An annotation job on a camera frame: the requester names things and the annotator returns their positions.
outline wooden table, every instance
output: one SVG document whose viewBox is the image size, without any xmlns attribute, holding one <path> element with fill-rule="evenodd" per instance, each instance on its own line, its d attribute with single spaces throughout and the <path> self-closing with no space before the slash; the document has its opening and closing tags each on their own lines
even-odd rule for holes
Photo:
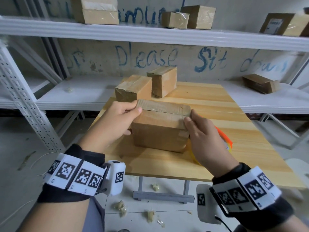
<svg viewBox="0 0 309 232">
<path fill-rule="evenodd" d="M 93 124 L 115 101 L 113 95 Z M 199 115 L 211 119 L 233 142 L 232 155 L 250 167 L 259 166 L 266 176 L 281 187 L 305 188 L 299 178 L 254 126 L 226 90 L 217 84 L 178 82 L 177 88 L 156 101 L 188 104 Z M 132 136 L 123 136 L 105 151 L 106 160 L 126 164 L 126 174 L 210 182 L 212 175 L 183 154 L 133 145 Z"/>
</svg>

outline cable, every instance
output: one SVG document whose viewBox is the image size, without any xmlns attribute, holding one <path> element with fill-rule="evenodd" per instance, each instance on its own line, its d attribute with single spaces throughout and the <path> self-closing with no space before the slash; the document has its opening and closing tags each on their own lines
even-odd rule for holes
<svg viewBox="0 0 309 232">
<path fill-rule="evenodd" d="M 20 206 L 15 212 L 13 212 L 11 215 L 9 215 L 8 218 L 6 218 L 4 221 L 2 221 L 2 222 L 0 223 L 0 227 L 1 227 L 8 219 L 10 219 L 12 216 L 14 216 L 22 207 L 24 207 L 26 204 L 28 204 L 28 203 L 30 203 L 30 202 L 32 202 L 32 201 L 34 201 L 34 199 L 33 199 L 33 200 L 30 200 L 29 202 L 27 202 L 27 203 L 23 204 L 22 206 Z"/>
<path fill-rule="evenodd" d="M 214 216 L 214 218 L 217 219 L 218 221 L 222 222 L 222 223 L 225 225 L 225 227 L 226 227 L 230 232 L 232 232 L 232 231 L 230 230 L 230 228 L 224 223 L 224 221 L 223 221 L 221 218 L 219 218 L 219 217 L 217 217 L 217 216 Z"/>
<path fill-rule="evenodd" d="M 49 153 L 46 153 L 46 154 L 42 155 L 40 158 L 38 158 L 36 161 L 33 162 L 33 164 L 30 166 L 30 169 L 32 169 L 32 167 L 34 166 L 34 164 L 35 164 L 37 161 L 39 161 L 43 156 L 46 156 L 46 155 L 51 154 L 51 153 L 56 153 L 56 152 L 57 152 L 57 151 L 49 152 Z"/>
</svg>

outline right hand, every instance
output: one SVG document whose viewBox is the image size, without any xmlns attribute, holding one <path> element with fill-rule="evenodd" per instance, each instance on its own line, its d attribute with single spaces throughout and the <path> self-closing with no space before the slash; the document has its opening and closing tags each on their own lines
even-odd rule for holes
<svg viewBox="0 0 309 232">
<path fill-rule="evenodd" d="M 224 141 L 211 120 L 199 116 L 194 109 L 191 118 L 185 117 L 196 160 L 216 178 L 228 173 L 239 162 L 226 149 Z"/>
</svg>

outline label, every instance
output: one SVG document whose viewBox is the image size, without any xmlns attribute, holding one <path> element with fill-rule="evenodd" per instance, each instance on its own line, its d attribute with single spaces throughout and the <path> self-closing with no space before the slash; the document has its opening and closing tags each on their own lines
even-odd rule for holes
<svg viewBox="0 0 309 232">
<path fill-rule="evenodd" d="M 270 19 L 264 33 L 265 34 L 276 34 L 278 29 L 281 27 L 283 19 Z"/>
</svg>

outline hand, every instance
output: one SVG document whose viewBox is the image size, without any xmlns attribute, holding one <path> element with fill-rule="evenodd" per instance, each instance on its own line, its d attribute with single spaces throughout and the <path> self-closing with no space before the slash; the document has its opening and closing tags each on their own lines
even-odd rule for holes
<svg viewBox="0 0 309 232">
<path fill-rule="evenodd" d="M 190 133 L 192 152 L 196 160 L 216 178 L 239 165 L 226 149 L 211 120 L 199 116 L 192 109 L 191 118 L 185 117 L 184 124 Z"/>
<path fill-rule="evenodd" d="M 137 100 L 131 103 L 113 102 L 102 117 L 78 142 L 85 151 L 103 153 L 104 149 L 122 135 L 130 135 L 132 121 L 142 112 L 136 107 Z"/>
</svg>

